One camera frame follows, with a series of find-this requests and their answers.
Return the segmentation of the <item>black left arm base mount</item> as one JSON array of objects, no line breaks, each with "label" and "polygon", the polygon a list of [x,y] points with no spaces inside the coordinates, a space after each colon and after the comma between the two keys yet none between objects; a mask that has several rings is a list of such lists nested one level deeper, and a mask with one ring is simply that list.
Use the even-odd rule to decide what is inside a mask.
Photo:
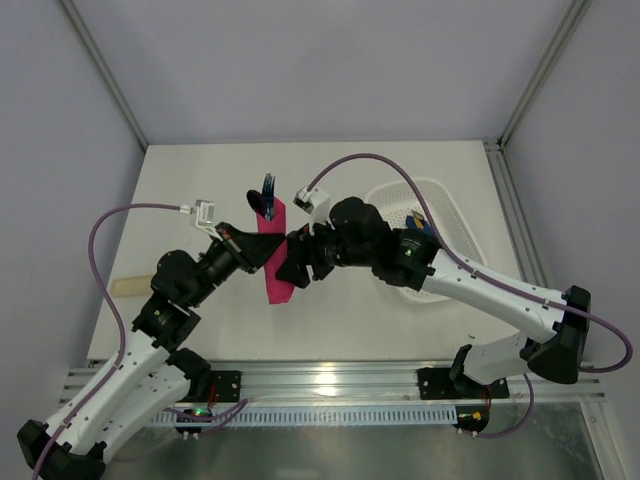
[{"label": "black left arm base mount", "polygon": [[202,400],[208,405],[240,401],[242,373],[239,370],[211,371],[205,380]]}]

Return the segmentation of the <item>pink paper napkin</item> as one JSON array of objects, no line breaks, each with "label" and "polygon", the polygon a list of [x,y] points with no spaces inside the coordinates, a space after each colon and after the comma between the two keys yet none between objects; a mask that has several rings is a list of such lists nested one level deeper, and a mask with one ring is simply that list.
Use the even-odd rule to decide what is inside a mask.
[{"label": "pink paper napkin", "polygon": [[[257,229],[262,234],[286,234],[286,206],[278,198],[274,199],[275,216],[268,221],[256,215]],[[263,267],[267,300],[270,305],[288,303],[293,296],[294,285],[278,280],[276,273],[287,256],[287,241],[283,240]]]}]

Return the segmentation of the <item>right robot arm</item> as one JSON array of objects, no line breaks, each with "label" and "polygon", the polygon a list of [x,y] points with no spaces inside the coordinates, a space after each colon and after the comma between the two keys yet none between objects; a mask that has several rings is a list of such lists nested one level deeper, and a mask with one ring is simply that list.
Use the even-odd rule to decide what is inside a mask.
[{"label": "right robot arm", "polygon": [[510,337],[458,350],[448,377],[462,398],[478,398],[514,375],[533,373],[563,385],[578,380],[590,303],[580,287],[559,292],[509,278],[493,285],[480,264],[468,258],[456,263],[434,235],[392,228],[357,197],[333,206],[328,223],[288,234],[276,277],[304,289],[336,267],[366,267],[388,285],[457,300],[516,328]]}]

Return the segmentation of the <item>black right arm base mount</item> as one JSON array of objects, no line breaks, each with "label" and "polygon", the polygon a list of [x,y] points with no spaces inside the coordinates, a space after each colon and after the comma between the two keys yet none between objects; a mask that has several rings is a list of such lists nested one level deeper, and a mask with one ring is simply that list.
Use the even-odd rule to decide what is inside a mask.
[{"label": "black right arm base mount", "polygon": [[450,378],[450,369],[424,367],[416,371],[421,400],[493,400],[510,397],[507,381],[502,378],[489,385],[480,385],[463,377],[461,381]]}]

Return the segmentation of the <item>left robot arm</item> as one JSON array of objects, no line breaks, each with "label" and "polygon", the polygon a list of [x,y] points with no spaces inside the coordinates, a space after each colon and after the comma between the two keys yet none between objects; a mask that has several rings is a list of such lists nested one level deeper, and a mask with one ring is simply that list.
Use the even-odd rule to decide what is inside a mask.
[{"label": "left robot arm", "polygon": [[234,272],[263,267],[285,240],[282,233],[246,233],[225,222],[216,231],[197,259],[182,250],[159,259],[152,295],[114,356],[56,414],[21,427],[18,442],[34,478],[98,479],[155,414],[207,393],[209,362],[182,345],[200,321],[196,308]]}]

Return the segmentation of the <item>purple metal spoon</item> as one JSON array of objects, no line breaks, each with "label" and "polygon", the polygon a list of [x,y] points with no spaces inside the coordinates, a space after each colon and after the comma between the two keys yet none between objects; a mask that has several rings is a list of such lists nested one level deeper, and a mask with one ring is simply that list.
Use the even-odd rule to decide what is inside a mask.
[{"label": "purple metal spoon", "polygon": [[259,216],[265,218],[268,212],[265,197],[261,192],[250,189],[246,192],[246,199],[251,209]]}]

